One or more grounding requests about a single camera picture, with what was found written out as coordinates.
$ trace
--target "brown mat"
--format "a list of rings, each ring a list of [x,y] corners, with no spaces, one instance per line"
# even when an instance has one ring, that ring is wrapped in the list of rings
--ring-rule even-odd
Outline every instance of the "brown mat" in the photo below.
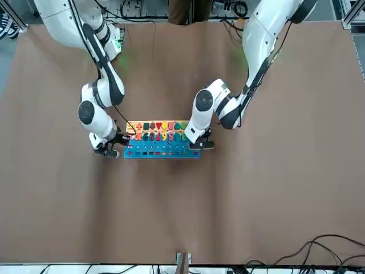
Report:
[[[243,88],[233,31],[156,26],[128,25],[114,62],[130,120],[189,119],[196,92],[217,78]],[[95,78],[86,52],[44,27],[19,37],[0,101],[0,261],[172,264],[187,251],[196,264],[270,264],[322,233],[365,242],[365,84],[339,22],[293,26],[244,126],[213,127],[216,148],[200,160],[94,155],[77,108]],[[318,247],[308,263],[335,264]]]

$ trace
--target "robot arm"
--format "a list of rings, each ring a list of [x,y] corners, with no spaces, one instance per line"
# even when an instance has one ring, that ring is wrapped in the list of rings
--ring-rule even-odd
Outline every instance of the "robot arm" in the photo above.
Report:
[[[101,12],[89,0],[35,0],[48,32],[58,42],[85,49],[99,72],[99,79],[85,84],[81,92],[79,120],[91,132],[90,142],[97,154],[117,158],[115,143],[126,145],[129,136],[120,133],[104,108],[117,106],[124,98],[124,85],[111,65],[121,52],[120,29],[106,24]]]
[[[249,66],[246,85],[238,96],[233,96],[226,84],[218,79],[198,92],[192,117],[185,129],[192,149],[206,148],[199,138],[209,130],[214,113],[224,128],[241,127],[247,106],[270,66],[269,55],[279,33],[288,21],[304,21],[316,3],[317,0],[262,0],[259,3],[242,34],[242,46]]]

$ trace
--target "red number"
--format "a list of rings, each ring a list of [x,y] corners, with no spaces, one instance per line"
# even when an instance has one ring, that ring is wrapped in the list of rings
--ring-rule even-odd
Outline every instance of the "red number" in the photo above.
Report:
[[[169,141],[173,141],[173,132],[169,132]]]
[[[142,141],[142,133],[137,132],[135,139],[136,139],[136,141]]]

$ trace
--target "gray floor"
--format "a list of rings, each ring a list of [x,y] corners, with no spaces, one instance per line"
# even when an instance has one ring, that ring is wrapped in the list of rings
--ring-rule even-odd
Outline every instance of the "gray floor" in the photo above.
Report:
[[[5,37],[0,41],[0,97],[6,83],[11,62],[13,61],[16,45],[17,41],[11,40],[8,37]]]
[[[365,80],[365,34],[355,34],[353,35],[353,39],[358,52],[359,62],[361,64],[360,68],[362,69]]]

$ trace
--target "wooden puzzle board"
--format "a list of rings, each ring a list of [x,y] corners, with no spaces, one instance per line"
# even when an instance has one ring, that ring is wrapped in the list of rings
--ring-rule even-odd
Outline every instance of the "wooden puzzle board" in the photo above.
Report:
[[[126,159],[198,159],[200,151],[189,149],[184,130],[187,120],[129,121],[129,145],[124,148]]]

